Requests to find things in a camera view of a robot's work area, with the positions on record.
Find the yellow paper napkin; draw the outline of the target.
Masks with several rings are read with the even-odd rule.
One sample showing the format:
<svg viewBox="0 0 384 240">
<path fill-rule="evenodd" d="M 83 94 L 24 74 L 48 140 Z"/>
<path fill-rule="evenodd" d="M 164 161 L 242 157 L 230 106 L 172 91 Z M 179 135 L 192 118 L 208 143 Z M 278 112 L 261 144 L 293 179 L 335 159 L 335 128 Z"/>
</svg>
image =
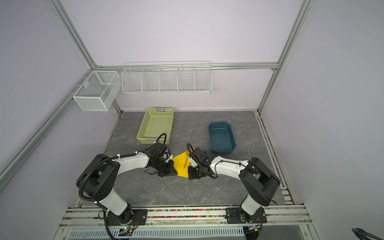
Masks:
<svg viewBox="0 0 384 240">
<path fill-rule="evenodd" d="M 199 176 L 199 171 L 195 170 L 194 167 L 190 166 L 190 162 L 188 160 L 188 157 L 191 157 L 190 152 L 187 150 L 186 152 L 178 155 L 177 157 L 173 158 L 174 161 L 174 167 L 177 170 L 178 174 L 177 176 L 190 179 L 190 180 L 197 180 L 200 179 L 201 176 Z"/>
</svg>

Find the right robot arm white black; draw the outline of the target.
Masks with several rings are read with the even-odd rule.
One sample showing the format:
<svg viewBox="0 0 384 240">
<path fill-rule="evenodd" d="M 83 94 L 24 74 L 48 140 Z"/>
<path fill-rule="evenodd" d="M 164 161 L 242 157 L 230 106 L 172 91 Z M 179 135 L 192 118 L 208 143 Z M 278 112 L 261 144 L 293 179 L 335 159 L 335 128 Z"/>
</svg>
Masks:
<svg viewBox="0 0 384 240">
<path fill-rule="evenodd" d="M 220 175 L 235 178 L 243 184 L 248 195 L 240 204 L 235 215 L 229 215 L 239 223 L 252 223 L 257 219 L 262 222 L 257 211 L 273 202 L 273 197 L 280 187 L 281 180 L 260 159 L 236 161 L 221 156 L 208 156 L 205 151 L 187 144 L 192 166 L 188 167 L 188 178 L 198 180 L 204 177 L 218 179 Z"/>
</svg>

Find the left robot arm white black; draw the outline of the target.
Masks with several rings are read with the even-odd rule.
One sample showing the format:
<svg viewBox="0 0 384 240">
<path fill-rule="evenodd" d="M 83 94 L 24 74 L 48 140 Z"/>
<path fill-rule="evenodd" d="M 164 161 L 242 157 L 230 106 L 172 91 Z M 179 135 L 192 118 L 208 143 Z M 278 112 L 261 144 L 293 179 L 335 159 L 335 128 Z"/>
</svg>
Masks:
<svg viewBox="0 0 384 240">
<path fill-rule="evenodd" d="M 150 147 L 133 154 L 107 156 L 98 154 L 79 176 L 76 186 L 81 200 L 100 207 L 107 217 L 114 217 L 121 225 L 133 221 L 132 207 L 115 190 L 118 175 L 143 168 L 155 169 L 159 177 L 176 176 L 173 155 L 166 146 L 167 134 L 162 133 Z"/>
</svg>

